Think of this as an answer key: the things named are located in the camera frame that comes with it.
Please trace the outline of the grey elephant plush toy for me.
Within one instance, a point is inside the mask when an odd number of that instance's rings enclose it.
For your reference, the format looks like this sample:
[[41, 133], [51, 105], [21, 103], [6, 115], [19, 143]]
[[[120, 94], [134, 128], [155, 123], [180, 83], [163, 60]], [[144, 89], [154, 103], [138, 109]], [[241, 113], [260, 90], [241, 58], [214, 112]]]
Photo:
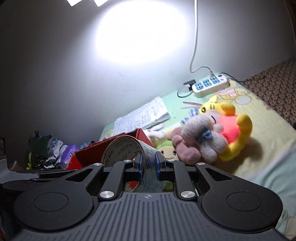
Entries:
[[223, 153], [228, 146], [227, 139], [221, 134], [223, 126], [218, 123], [221, 116], [216, 110], [198, 114], [189, 118], [181, 130], [183, 140], [196, 147], [208, 164], [214, 163], [218, 154]]

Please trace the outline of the pile of clothes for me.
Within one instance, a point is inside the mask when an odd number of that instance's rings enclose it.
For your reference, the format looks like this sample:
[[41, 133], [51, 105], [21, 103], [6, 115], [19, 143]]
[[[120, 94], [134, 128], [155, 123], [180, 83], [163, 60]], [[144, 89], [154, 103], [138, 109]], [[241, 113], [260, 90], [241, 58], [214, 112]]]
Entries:
[[68, 146], [51, 135], [42, 136], [35, 131], [27, 148], [27, 170], [58, 169], [62, 154]]

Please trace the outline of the red cardboard box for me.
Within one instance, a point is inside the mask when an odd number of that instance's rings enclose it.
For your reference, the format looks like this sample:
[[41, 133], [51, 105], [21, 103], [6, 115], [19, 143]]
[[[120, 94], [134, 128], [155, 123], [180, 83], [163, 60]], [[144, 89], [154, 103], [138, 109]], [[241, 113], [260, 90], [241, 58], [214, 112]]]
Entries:
[[135, 131], [121, 133], [105, 140], [95, 142], [82, 148], [81, 150], [75, 151], [67, 164], [66, 170], [79, 170], [94, 163], [101, 163], [103, 153], [107, 149], [108, 145], [116, 138], [124, 135], [132, 136], [152, 147], [152, 143], [145, 135], [144, 131], [141, 128], [138, 128]]

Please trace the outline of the white power strip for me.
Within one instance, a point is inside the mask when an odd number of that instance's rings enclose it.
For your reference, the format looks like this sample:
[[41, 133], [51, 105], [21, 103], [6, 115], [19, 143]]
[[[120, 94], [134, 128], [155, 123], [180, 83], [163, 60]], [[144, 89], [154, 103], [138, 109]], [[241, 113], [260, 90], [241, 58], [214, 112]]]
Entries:
[[212, 94], [229, 86], [229, 81], [224, 74], [213, 76], [197, 81], [192, 85], [192, 91], [197, 98]]

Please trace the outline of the brown patterned blanket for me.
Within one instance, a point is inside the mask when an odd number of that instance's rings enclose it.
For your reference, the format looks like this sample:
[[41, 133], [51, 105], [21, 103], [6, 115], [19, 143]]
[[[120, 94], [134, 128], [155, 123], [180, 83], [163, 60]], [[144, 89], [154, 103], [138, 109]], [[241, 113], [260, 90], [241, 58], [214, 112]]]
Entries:
[[288, 59], [241, 83], [295, 128], [295, 59]]

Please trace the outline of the yellow bear plush toy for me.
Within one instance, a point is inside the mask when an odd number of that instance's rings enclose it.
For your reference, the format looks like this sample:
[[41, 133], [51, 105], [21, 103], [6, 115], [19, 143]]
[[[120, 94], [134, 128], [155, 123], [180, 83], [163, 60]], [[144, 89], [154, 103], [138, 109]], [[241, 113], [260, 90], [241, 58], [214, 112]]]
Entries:
[[236, 114], [235, 106], [230, 102], [219, 102], [214, 95], [201, 105], [199, 114], [211, 113], [217, 124], [222, 126], [218, 133], [228, 141], [228, 147], [219, 155], [222, 161], [236, 158], [244, 149], [252, 132], [252, 121], [247, 114]]

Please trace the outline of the stack of printed papers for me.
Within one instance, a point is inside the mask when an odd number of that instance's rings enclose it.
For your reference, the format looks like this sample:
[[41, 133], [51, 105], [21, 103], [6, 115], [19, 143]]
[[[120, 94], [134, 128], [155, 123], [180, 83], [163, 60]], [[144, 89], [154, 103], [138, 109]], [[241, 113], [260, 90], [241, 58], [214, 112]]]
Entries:
[[129, 133], [138, 128], [145, 130], [170, 118], [164, 101], [158, 96], [131, 113], [118, 118], [114, 122], [113, 135]]

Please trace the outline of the cartoon print bed sheet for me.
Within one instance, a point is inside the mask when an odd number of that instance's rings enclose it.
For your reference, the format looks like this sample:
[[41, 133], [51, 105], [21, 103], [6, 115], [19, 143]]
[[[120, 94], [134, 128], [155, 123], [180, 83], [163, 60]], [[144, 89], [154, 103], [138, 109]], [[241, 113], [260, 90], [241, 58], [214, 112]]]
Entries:
[[236, 114], [246, 114], [252, 121], [252, 132], [239, 155], [231, 160], [218, 159], [213, 166], [273, 190], [283, 202], [283, 212], [277, 230], [290, 240], [295, 238], [295, 130], [258, 96], [234, 80], [229, 87], [197, 98], [192, 93], [171, 93], [156, 98], [145, 109], [157, 104], [166, 108], [170, 119], [164, 123], [164, 133], [182, 125], [201, 106], [228, 102]]

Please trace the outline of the green face plush toy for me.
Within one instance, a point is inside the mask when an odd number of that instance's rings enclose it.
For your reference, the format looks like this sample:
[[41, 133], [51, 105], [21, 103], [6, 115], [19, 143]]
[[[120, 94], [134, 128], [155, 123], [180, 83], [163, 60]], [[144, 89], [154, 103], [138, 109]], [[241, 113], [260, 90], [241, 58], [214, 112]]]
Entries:
[[165, 141], [158, 145], [156, 149], [162, 153], [166, 159], [179, 160], [175, 147], [171, 141]]

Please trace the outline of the pink plush toy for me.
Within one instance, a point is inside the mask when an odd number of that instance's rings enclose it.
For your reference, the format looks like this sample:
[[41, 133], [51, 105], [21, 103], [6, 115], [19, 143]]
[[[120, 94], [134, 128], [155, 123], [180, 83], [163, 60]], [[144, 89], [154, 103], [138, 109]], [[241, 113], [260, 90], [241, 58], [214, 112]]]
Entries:
[[180, 161], [186, 165], [194, 165], [200, 160], [201, 154], [197, 148], [185, 142], [181, 136], [182, 129], [182, 127], [175, 128], [166, 135], [166, 138], [172, 142]]

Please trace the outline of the purple tissue pack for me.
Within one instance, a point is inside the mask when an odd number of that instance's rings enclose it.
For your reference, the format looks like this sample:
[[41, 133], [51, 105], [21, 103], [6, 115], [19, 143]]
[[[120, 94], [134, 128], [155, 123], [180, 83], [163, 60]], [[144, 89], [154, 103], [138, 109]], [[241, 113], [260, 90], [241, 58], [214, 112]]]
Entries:
[[62, 153], [60, 163], [67, 165], [70, 162], [72, 156], [78, 150], [80, 150], [80, 148], [77, 145], [75, 145], [75, 144], [71, 144], [71, 145], [67, 146], [65, 148], [65, 150], [63, 151], [63, 153]]

